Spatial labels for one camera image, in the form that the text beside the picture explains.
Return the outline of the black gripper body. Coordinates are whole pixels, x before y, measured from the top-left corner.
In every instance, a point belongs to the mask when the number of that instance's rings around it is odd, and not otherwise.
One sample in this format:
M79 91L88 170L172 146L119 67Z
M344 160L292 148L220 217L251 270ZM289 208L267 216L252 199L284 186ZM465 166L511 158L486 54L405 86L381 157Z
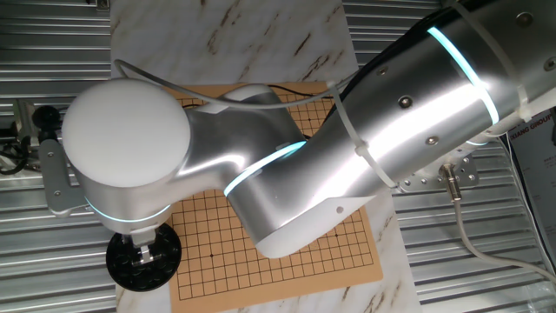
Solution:
M155 232L135 233L123 236L123 246L126 249L140 249L156 241Z

